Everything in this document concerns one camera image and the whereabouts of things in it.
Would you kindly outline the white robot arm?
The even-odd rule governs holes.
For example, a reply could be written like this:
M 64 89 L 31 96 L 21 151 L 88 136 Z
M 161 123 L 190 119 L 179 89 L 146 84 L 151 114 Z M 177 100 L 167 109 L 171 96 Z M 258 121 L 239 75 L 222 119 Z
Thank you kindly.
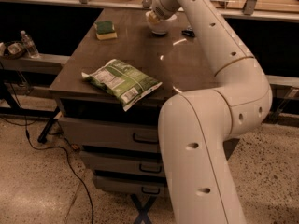
M 219 85 L 168 99 L 159 115 L 164 171 L 177 224 L 247 224 L 223 143 L 257 127 L 272 92 L 263 69 L 209 0 L 154 0 L 151 17 L 182 9 Z

